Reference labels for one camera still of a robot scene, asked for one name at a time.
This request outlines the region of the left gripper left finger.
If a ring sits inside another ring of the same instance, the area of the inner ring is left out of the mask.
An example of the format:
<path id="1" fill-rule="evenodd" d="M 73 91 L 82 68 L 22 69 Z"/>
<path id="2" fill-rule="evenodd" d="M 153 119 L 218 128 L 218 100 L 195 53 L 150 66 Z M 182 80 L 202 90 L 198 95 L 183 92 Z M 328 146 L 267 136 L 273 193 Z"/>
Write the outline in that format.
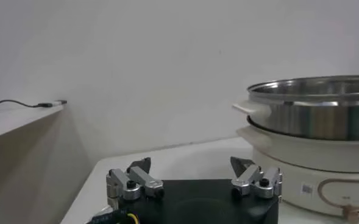
<path id="1" fill-rule="evenodd" d="M 150 157 L 134 161 L 125 170 L 110 169 L 106 175 L 107 203 L 112 209 L 143 199 L 162 200 L 162 180 L 150 176 Z"/>

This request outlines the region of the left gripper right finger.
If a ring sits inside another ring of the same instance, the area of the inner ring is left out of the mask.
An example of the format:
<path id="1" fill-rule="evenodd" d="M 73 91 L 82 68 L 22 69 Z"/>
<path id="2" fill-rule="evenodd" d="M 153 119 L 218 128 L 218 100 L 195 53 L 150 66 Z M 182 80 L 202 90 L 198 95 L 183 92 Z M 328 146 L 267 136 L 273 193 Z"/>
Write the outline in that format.
<path id="1" fill-rule="evenodd" d="M 232 197 L 241 200 L 254 193 L 256 197 L 270 199 L 282 197 L 282 172 L 277 167 L 263 170 L 250 159 L 230 157 L 230 163 L 236 178 L 231 180 Z"/>

